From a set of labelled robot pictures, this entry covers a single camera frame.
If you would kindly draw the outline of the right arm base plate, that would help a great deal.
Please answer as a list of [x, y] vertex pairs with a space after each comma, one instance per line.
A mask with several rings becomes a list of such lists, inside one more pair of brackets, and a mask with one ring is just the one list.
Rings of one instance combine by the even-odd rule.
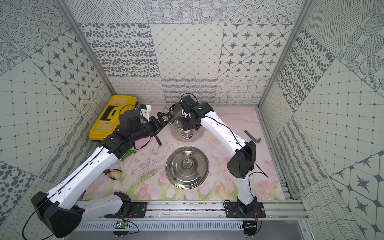
[[262, 202], [252, 201], [249, 205], [238, 202], [224, 202], [226, 218], [265, 218], [265, 208]]

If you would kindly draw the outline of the stainless steel pot lid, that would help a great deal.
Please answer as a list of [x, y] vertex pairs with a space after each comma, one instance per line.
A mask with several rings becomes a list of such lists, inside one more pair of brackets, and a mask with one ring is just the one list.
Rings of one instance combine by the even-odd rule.
[[206, 154], [195, 147], [181, 147], [168, 157], [166, 176], [179, 189], [193, 189], [208, 177], [210, 164]]

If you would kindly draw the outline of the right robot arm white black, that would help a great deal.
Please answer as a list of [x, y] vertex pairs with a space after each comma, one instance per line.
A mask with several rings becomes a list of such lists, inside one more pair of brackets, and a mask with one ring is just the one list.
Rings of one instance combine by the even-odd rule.
[[239, 206], [251, 207], [257, 203], [257, 198], [251, 189], [251, 176], [253, 174], [268, 175], [256, 163], [257, 146], [253, 141], [245, 141], [230, 129], [206, 102], [198, 102], [197, 98], [186, 93], [179, 101], [183, 111], [183, 130], [199, 130], [205, 128], [213, 134], [227, 149], [230, 160], [227, 163], [228, 171], [237, 180]]

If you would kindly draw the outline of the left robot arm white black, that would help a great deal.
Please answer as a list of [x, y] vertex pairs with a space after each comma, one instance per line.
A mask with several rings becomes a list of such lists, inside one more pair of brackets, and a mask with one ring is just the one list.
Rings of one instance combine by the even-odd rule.
[[102, 140], [99, 146], [72, 174], [47, 193], [32, 197], [35, 214], [57, 238], [73, 232], [78, 225], [101, 216], [123, 219], [133, 213], [131, 198], [123, 192], [95, 201], [79, 201], [83, 192], [118, 162], [135, 142], [155, 137], [172, 119], [172, 115], [158, 112], [146, 119], [137, 110], [119, 116], [119, 125]]

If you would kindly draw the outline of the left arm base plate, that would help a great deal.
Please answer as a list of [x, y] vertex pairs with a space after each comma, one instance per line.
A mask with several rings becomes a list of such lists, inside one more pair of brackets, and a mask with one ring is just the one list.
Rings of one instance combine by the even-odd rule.
[[104, 217], [106, 219], [128, 219], [137, 218], [143, 219], [147, 211], [147, 202], [131, 202], [123, 203], [121, 209], [115, 214], [108, 214]]

